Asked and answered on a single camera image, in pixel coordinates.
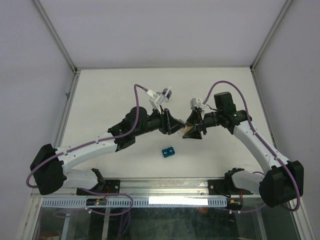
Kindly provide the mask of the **clear pill bottle yellow capsules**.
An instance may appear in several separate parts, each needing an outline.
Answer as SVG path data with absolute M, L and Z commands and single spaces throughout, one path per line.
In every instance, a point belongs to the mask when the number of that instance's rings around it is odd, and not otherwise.
M 183 136 L 184 134 L 186 134 L 188 131 L 190 131 L 193 128 L 193 125 L 186 125 L 185 127 L 181 128 L 177 133 L 180 136 Z

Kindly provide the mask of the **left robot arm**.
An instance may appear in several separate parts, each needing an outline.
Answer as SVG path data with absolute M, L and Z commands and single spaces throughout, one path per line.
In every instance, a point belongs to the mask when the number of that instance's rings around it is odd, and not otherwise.
M 153 110 L 151 114 L 143 107 L 134 107 L 121 122 L 106 132 L 72 146 L 54 148 L 43 145 L 30 165 L 35 188 L 41 195 L 50 195 L 62 188 L 87 189 L 100 194 L 105 179 L 96 168 L 79 170 L 75 167 L 105 154 L 113 154 L 135 144 L 136 137 L 153 131 L 172 135 L 185 124 L 174 118 L 169 109 Z

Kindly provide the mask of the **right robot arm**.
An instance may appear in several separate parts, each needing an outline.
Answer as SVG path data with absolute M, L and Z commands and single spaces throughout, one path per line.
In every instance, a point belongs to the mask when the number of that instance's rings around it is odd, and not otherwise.
M 214 95 L 216 108 L 205 112 L 200 98 L 190 101 L 191 114 L 186 120 L 189 130 L 184 139 L 201 140 L 207 129 L 221 126 L 227 129 L 249 150 L 262 169 L 262 174 L 233 168 L 224 174 L 221 195 L 230 197 L 239 190 L 259 194 L 268 207 L 276 207 L 291 200 L 301 202 L 304 190 L 304 167 L 298 161 L 290 161 L 277 149 L 271 147 L 259 130 L 253 125 L 246 110 L 237 110 L 230 92 Z

